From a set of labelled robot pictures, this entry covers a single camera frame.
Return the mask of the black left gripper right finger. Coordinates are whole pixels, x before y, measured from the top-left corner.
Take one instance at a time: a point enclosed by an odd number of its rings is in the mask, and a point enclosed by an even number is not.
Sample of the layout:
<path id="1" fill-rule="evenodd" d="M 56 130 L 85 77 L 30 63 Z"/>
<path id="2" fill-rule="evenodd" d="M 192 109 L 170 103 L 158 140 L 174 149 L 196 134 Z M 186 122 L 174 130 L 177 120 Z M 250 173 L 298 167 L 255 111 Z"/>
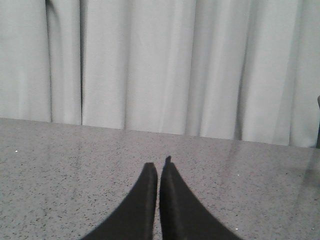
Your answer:
<path id="1" fill-rule="evenodd" d="M 184 182 L 171 157 L 165 159 L 159 191 L 164 240 L 238 240 L 201 204 Z"/>

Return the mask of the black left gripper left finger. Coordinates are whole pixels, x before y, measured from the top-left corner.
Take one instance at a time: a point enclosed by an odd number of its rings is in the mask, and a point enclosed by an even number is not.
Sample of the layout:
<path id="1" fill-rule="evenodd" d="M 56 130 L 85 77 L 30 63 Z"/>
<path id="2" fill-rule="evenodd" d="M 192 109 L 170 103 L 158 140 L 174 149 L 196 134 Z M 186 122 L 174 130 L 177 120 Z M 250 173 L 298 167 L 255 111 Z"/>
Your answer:
<path id="1" fill-rule="evenodd" d="M 121 204 L 84 240 L 151 240 L 158 175 L 152 162 L 144 164 L 135 185 Z"/>

